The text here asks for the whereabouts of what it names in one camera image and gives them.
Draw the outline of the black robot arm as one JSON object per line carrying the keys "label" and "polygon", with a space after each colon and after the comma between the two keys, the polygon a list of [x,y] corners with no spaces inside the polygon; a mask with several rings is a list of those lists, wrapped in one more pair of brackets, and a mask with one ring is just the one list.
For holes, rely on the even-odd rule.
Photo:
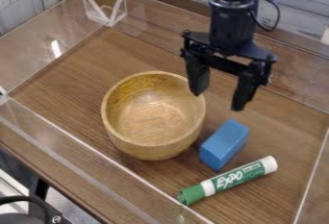
{"label": "black robot arm", "polygon": [[189,88],[201,95],[210,84],[214,68],[238,77],[232,110],[240,112],[261,86],[270,83],[278,57],[253,42],[260,0],[210,0],[211,23],[207,32],[182,32]]}

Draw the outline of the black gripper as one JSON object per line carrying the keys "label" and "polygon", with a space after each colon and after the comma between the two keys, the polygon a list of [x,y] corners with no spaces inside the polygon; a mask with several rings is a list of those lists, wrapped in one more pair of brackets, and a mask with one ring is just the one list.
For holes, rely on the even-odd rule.
{"label": "black gripper", "polygon": [[221,48],[210,43],[207,33],[183,31],[182,38],[181,56],[191,93],[199,96],[207,89],[211,68],[240,76],[232,110],[242,111],[258,87],[270,84],[272,68],[278,57],[253,40],[248,40],[242,45]]}

